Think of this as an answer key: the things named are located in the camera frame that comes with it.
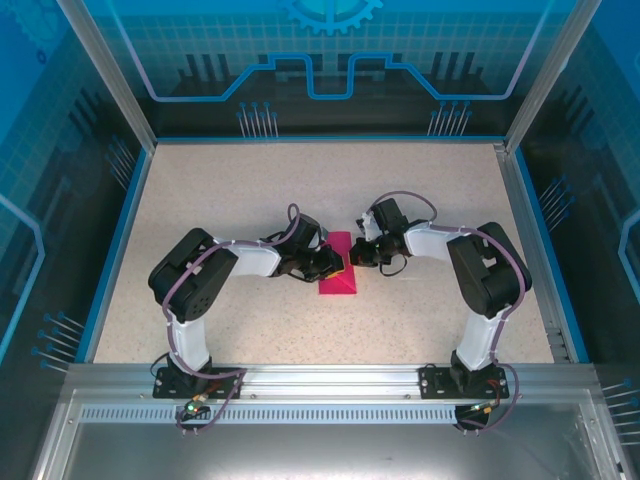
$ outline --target metal frame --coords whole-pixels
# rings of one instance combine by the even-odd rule
[[[149,154],[153,154],[157,143],[155,134],[84,2],[82,0],[57,0],[57,2],[142,148]]]
[[[556,361],[580,362],[584,359],[582,339],[580,348],[576,348],[571,335],[567,313],[558,293],[558,285],[553,275],[549,258],[545,252],[540,230],[537,227],[533,207],[528,199],[527,189],[515,155],[506,152],[503,146],[496,147],[496,157],[507,190],[513,218],[520,233],[520,241],[527,265],[534,278],[536,298],[547,333],[560,335],[561,341],[551,342],[552,353]]]
[[[601,0],[578,0],[507,132],[508,153],[515,152],[522,142],[556,80],[567,66],[569,57],[589,26],[600,2]]]
[[[340,405],[342,410],[349,411],[376,405],[398,409],[407,406],[474,403],[472,399],[465,402],[420,400],[417,375],[419,367],[420,365],[248,366],[249,372],[245,377],[241,397],[234,401],[231,408],[259,410],[277,405],[281,411],[296,412],[301,405]],[[519,403],[577,405],[582,411],[583,434],[592,447],[601,478],[619,479],[614,455],[616,446],[611,445],[607,433],[607,419],[610,422],[610,418],[594,367],[586,364],[519,364],[515,368],[520,377],[523,395]],[[178,406],[183,403],[151,398],[152,386],[149,365],[71,365],[33,478],[48,480],[63,477],[78,425],[89,422],[82,416],[84,407],[97,406],[126,411],[143,406]],[[117,423],[139,423],[139,420],[119,417]],[[145,420],[145,423],[168,422],[166,418],[158,418]],[[243,423],[264,422],[256,418],[255,421],[245,419]]]

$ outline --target pink block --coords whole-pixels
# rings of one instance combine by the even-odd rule
[[[320,280],[318,282],[320,295],[355,295],[358,293],[358,289],[356,288],[356,275],[353,271],[353,265],[349,262],[351,233],[330,232],[327,243],[342,257],[344,261],[344,272],[335,277]]]

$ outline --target blue border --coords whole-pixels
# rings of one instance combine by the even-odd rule
[[[549,259],[551,274],[553,275],[553,279],[555,280],[556,289],[560,297],[560,303],[562,304],[562,308],[567,319],[569,335],[571,336],[570,340],[575,348],[578,361],[580,363],[589,363],[589,355],[584,345],[582,333],[580,333],[580,327],[578,326],[578,320],[573,310],[573,305],[571,305],[567,286],[564,283],[564,278],[562,277],[562,272],[560,271],[558,257],[556,257],[556,252],[553,249],[553,244],[551,243],[551,236],[549,235],[547,226],[544,223],[544,217],[542,216],[542,210],[540,209],[540,204],[538,203],[538,197],[533,188],[533,182],[531,181],[531,176],[529,175],[529,169],[527,168],[520,147],[517,148],[515,157],[516,161],[518,162],[520,173],[522,174],[524,186],[527,190],[527,196],[529,197],[529,201],[531,202],[533,215],[535,216],[536,223],[538,224],[538,231],[540,232],[540,237],[542,238],[542,244],[544,246],[547,258]]]
[[[138,156],[136,168],[131,178],[131,186],[127,191],[127,196],[124,199],[122,210],[120,211],[118,224],[113,232],[111,246],[107,253],[102,274],[100,275],[100,281],[98,282],[98,287],[93,297],[93,302],[91,303],[91,310],[89,310],[89,316],[87,317],[87,324],[85,325],[84,333],[82,334],[76,353],[76,362],[84,363],[89,361],[87,358],[89,351],[98,340],[97,337],[102,333],[104,319],[109,309],[118,273],[120,273],[120,266],[122,265],[122,259],[131,235],[133,221],[138,211],[138,205],[142,198],[142,191],[144,190],[150,167],[151,157],[147,154],[146,150],[143,149]]]
[[[158,137],[159,143],[302,143],[302,142],[448,142],[457,143],[503,143],[500,135],[433,136],[433,135],[319,135],[280,137]]]

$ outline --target blue circuit graphic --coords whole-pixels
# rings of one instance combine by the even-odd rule
[[[360,28],[362,20],[371,20],[373,10],[382,7],[381,0],[280,0],[289,12],[289,20],[297,20],[301,28],[310,27],[318,35],[346,34]]]

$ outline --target wire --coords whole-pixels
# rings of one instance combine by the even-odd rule
[[[433,222],[436,218],[438,218],[438,209],[436,208],[436,206],[429,199],[427,199],[426,197],[423,197],[422,195],[420,195],[418,193],[409,192],[408,190],[394,190],[393,192],[387,192],[384,195],[380,195],[371,204],[371,206],[369,207],[369,210],[367,211],[367,213],[370,213],[371,210],[373,209],[373,207],[375,207],[378,204],[378,202],[380,202],[380,200],[384,200],[387,197],[392,197],[393,195],[406,195],[406,196],[409,196],[409,197],[417,198],[418,200],[422,200],[424,203],[429,205],[429,208],[431,208],[431,210],[433,211],[433,215],[431,215],[431,218],[428,219],[427,221],[428,222]]]
[[[198,435],[199,432],[204,432],[210,429],[211,427],[213,427],[213,425],[220,419],[220,417],[222,416],[226,408],[229,406],[229,402],[231,402],[231,399],[233,398],[233,396],[236,394],[236,392],[242,385],[245,375],[246,373],[241,373],[239,375],[238,381],[233,386],[233,388],[229,391],[229,395],[227,395],[227,398],[224,400],[224,403],[220,406],[220,409],[216,412],[214,417],[208,423],[204,424],[200,428],[194,428],[193,430],[185,428],[184,415],[185,415],[186,409],[184,409],[176,417],[176,427],[180,428],[183,434],[186,434],[186,432],[192,432],[194,435]]]
[[[291,216],[291,210],[292,209],[295,211],[295,216],[294,217]],[[237,389],[240,388],[240,385],[242,384],[242,379],[244,378],[244,375],[247,373],[247,369],[239,368],[239,369],[233,370],[231,372],[215,374],[215,375],[214,374],[206,374],[206,373],[198,372],[197,370],[192,369],[187,364],[187,362],[185,362],[184,359],[180,356],[180,354],[178,352],[178,349],[176,347],[175,338],[174,338],[174,331],[173,331],[173,316],[171,314],[171,311],[169,310],[169,305],[170,305],[171,299],[176,294],[178,289],[182,286],[182,284],[184,284],[184,282],[191,275],[193,275],[194,271],[202,264],[202,262],[204,262],[207,258],[209,258],[211,255],[213,255],[218,250],[220,250],[222,248],[230,247],[231,245],[246,245],[246,246],[251,246],[251,247],[255,247],[255,246],[257,246],[257,247],[273,247],[273,246],[276,246],[276,245],[280,245],[281,243],[284,243],[287,240],[289,240],[291,238],[291,236],[295,233],[295,231],[298,228],[298,225],[300,223],[300,208],[298,207],[298,205],[296,205],[295,203],[289,204],[289,206],[287,207],[287,216],[289,217],[290,221],[293,221],[293,225],[290,227],[289,232],[287,234],[285,234],[284,236],[280,237],[278,240],[275,240],[273,242],[267,242],[267,243],[248,241],[248,240],[230,240],[230,241],[218,243],[218,244],[213,245],[212,247],[208,248],[207,250],[205,250],[196,260],[194,260],[191,263],[189,268],[187,268],[187,270],[180,276],[180,278],[178,278],[176,283],[174,283],[173,286],[169,289],[169,291],[167,292],[166,296],[164,297],[164,300],[162,301],[162,313],[164,314],[165,318],[167,319],[167,339],[169,341],[170,351],[173,352],[173,359],[175,360],[175,362],[185,372],[187,372],[187,373],[189,373],[189,374],[191,374],[191,375],[193,375],[195,377],[198,377],[198,378],[204,378],[206,380],[222,380],[222,379],[225,379],[225,378],[238,377],[238,381],[236,382],[234,388],[231,390],[231,393],[227,397],[225,403],[222,405],[220,411],[218,412],[218,415],[213,417],[211,422],[209,424],[207,424],[204,428],[201,428],[200,429],[201,431],[206,429],[206,428],[208,428],[213,423],[215,423],[217,421],[217,419],[219,418],[219,416],[222,415],[223,410],[226,408],[226,406],[228,405],[229,401],[231,401],[231,398],[233,397],[233,394],[235,394]],[[178,426],[180,426],[182,424],[180,417],[177,418],[177,424],[178,424]]]
[[[153,367],[155,367],[158,363],[160,363],[160,361],[163,358],[167,358],[169,356],[169,352],[167,353],[163,353],[162,355],[160,355],[158,358],[156,358],[153,363],[151,364],[151,366],[149,367],[149,372],[151,373],[151,375],[153,376],[153,378],[156,378],[157,372],[153,373]]]
[[[407,257],[405,257],[404,255],[402,256],[402,258],[404,259],[404,265],[402,266],[402,268],[400,268],[400,270],[396,270],[393,273],[384,273],[382,271],[382,263],[380,264],[380,273],[382,274],[383,277],[395,277],[396,275],[398,275],[399,273],[401,273],[405,268],[407,268],[407,263],[409,263],[407,261]]]

